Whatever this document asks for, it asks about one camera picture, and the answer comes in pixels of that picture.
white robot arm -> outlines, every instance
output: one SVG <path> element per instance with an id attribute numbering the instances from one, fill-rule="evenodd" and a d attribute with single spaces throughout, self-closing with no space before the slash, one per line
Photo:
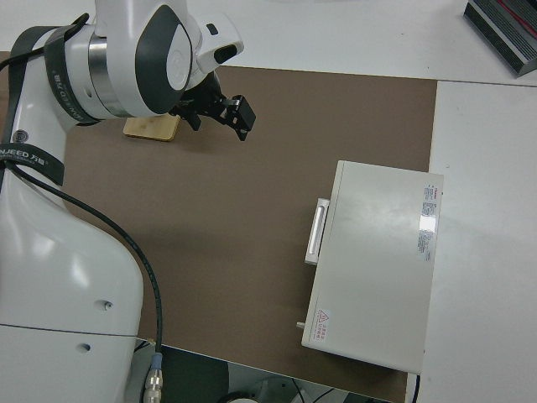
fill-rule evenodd
<path id="1" fill-rule="evenodd" d="M 207 115 L 244 140 L 255 120 L 244 97 L 222 95 L 213 72 L 243 49 L 224 15 L 193 18 L 185 0 L 96 0 L 96 23 L 86 20 L 25 31 L 8 62 L 1 402 L 123 403 L 142 305 L 130 253 L 71 216 L 29 175 L 51 189 L 61 185 L 66 135 L 76 125 L 173 113 L 198 129 L 198 115 Z M 159 401 L 159 360 L 149 373 L 148 403 Z"/>

cable connector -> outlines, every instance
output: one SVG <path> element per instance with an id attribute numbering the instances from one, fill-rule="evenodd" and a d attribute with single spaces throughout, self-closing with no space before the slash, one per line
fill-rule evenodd
<path id="1" fill-rule="evenodd" d="M 155 353 L 151 358 L 151 368 L 145 379 L 143 403 L 160 403 L 162 399 L 162 354 Z"/>

brown mat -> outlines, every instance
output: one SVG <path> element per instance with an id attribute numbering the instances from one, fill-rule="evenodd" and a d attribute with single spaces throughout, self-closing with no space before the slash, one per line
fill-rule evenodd
<path id="1" fill-rule="evenodd" d="M 435 81 L 242 68 L 219 76 L 258 115 L 245 143 L 208 119 L 198 133 L 181 123 L 170 144 L 124 137 L 123 120 L 77 128 L 66 191 L 122 224 L 152 260 L 166 344 L 404 401 L 405 373 L 303 348 L 295 324 L 315 275 L 304 255 L 316 198 L 330 197 L 336 162 L 427 170 Z M 154 336 L 153 306 L 146 285 L 142 337 Z"/>

white tabletop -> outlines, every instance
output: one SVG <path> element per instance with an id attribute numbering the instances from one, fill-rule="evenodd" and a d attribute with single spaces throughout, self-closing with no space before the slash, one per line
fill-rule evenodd
<path id="1" fill-rule="evenodd" d="M 442 174 L 420 402 L 535 401 L 537 88 L 441 82 Z"/>
<path id="2" fill-rule="evenodd" d="M 194 15 L 223 11 L 246 49 L 230 65 L 537 86 L 515 79 L 462 17 L 465 0 L 195 0 Z M 4 2 L 0 50 L 36 24 L 94 13 L 92 0 Z"/>

black band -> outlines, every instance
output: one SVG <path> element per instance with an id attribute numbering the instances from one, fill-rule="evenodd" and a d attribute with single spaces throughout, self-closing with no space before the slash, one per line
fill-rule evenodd
<path id="1" fill-rule="evenodd" d="M 56 100 L 69 115 L 80 123 L 97 123 L 98 119 L 88 115 L 76 100 L 69 82 L 65 61 L 65 34 L 73 25 L 58 28 L 44 44 L 44 62 L 47 77 Z"/>
<path id="2" fill-rule="evenodd" d="M 175 90 L 168 81 L 168 54 L 175 31 L 185 31 L 190 46 L 187 80 Z M 168 6 L 160 6 L 153 14 L 136 45 L 134 59 L 136 82 L 143 102 L 155 113 L 167 113 L 181 99 L 192 72 L 192 42 L 179 17 Z"/>
<path id="3" fill-rule="evenodd" d="M 11 49 L 11 56 L 23 55 L 30 52 L 35 43 L 44 34 L 56 27 L 33 27 L 26 29 L 15 41 Z M 13 122 L 17 112 L 18 101 L 20 100 L 21 92 L 23 91 L 24 75 L 26 73 L 26 63 L 18 63 L 17 65 L 9 66 L 9 100 L 8 113 L 3 129 L 2 141 L 0 143 L 9 143 L 13 135 Z M 3 167 L 0 164 L 0 191 L 2 191 L 3 183 Z"/>
<path id="4" fill-rule="evenodd" d="M 64 183 L 63 163 L 53 155 L 32 144 L 0 144 L 0 166 L 4 166 L 4 161 L 29 166 L 58 186 L 62 186 Z"/>

